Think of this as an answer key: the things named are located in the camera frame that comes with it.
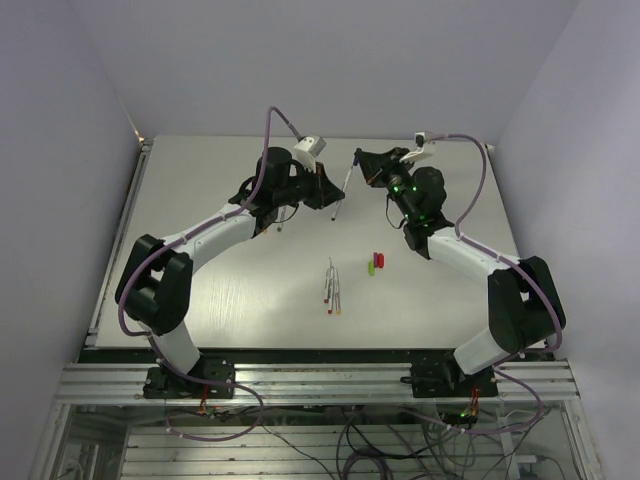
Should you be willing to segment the blue ended white pen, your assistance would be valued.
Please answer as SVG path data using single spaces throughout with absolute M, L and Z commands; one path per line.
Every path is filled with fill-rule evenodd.
M 342 203 L 343 203 L 343 202 L 344 202 L 344 200 L 346 199 L 346 192 L 347 192 L 347 189 L 348 189 L 348 185 L 349 185 L 349 182 L 350 182 L 350 178 L 351 178 L 352 173 L 354 172 L 355 168 L 357 167 L 357 166 L 353 166 L 353 165 L 352 165 L 352 163 L 353 163 L 353 161 L 351 162 L 351 165 L 350 165 L 350 167 L 349 167 L 349 170 L 347 171 L 346 176 L 345 176 L 345 179 L 344 179 L 344 182 L 343 182 L 343 184 L 342 184 L 341 192 L 342 192 L 343 196 L 342 196 L 342 198 L 341 198 L 340 200 L 338 200 L 338 202 L 336 203 L 335 210 L 334 210 L 334 212 L 333 212 L 333 214 L 332 214 L 332 216 L 331 216 L 331 221 L 332 221 L 332 222 L 335 222 L 335 220 L 337 219 L 337 216 L 338 216 L 338 214 L 339 214 L 339 212 L 340 212 L 340 208 L 341 208 L 341 206 L 342 206 Z

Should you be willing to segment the green ended white pen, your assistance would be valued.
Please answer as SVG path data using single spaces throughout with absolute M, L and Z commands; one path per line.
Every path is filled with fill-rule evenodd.
M 283 228 L 283 222 L 286 218 L 286 207 L 283 207 L 279 216 L 279 223 L 277 227 L 277 232 L 281 232 Z

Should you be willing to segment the orange ended white pen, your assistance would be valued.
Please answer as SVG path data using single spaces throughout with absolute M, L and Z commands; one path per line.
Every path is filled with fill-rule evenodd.
M 339 271 L 334 267 L 334 293 L 333 293 L 333 311 L 336 315 L 341 314 L 341 292 L 340 292 L 340 276 Z

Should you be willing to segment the red ended white pen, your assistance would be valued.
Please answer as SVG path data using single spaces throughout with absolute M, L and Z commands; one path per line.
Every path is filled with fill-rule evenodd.
M 333 293 L 334 293 L 334 283 L 332 284 L 332 298 L 329 304 L 327 304 L 327 312 L 329 315 L 333 314 Z

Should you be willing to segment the purple ended white pen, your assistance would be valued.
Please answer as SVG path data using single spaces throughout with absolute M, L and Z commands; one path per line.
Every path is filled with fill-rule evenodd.
M 329 304 L 332 298 L 333 276 L 334 276 L 333 262 L 332 262 L 332 259 L 329 259 L 329 266 L 326 270 L 325 285 L 324 285 L 324 303 L 325 304 Z

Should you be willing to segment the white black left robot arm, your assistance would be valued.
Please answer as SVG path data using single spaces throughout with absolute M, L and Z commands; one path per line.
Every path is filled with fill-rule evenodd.
M 305 137 L 291 150 L 267 148 L 255 175 L 214 215 L 183 232 L 165 238 L 145 234 L 134 242 L 116 289 L 118 316 L 141 325 L 178 395 L 196 395 L 207 377 L 185 323 L 194 274 L 265 231 L 281 208 L 321 210 L 344 199 L 318 159 L 323 146 L 321 138 Z

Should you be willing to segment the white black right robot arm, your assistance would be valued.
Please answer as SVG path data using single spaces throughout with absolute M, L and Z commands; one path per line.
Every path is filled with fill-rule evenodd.
M 548 265 L 539 257 L 504 256 L 464 235 L 446 219 L 445 179 L 432 166 L 413 169 L 406 148 L 385 153 L 358 149 L 354 161 L 367 185 L 383 188 L 404 216 L 410 250 L 443 263 L 486 289 L 487 326 L 453 352 L 440 373 L 450 394 L 465 394 L 476 373 L 557 334 L 566 325 Z

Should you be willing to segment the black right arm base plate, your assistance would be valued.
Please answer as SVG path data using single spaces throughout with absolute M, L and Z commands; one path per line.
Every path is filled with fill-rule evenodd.
M 414 398 L 480 398 L 496 397 L 498 388 L 493 381 L 493 370 L 487 368 L 467 375 L 452 363 L 413 364 L 400 382 L 409 385 Z

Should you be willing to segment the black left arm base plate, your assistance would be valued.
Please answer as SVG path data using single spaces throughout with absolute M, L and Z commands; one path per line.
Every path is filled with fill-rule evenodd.
M 166 366 L 152 367 L 147 371 L 142 395 L 145 399 L 230 399 L 234 388 L 235 369 L 226 363 L 205 360 L 193 374 L 206 383 L 187 380 L 171 372 Z

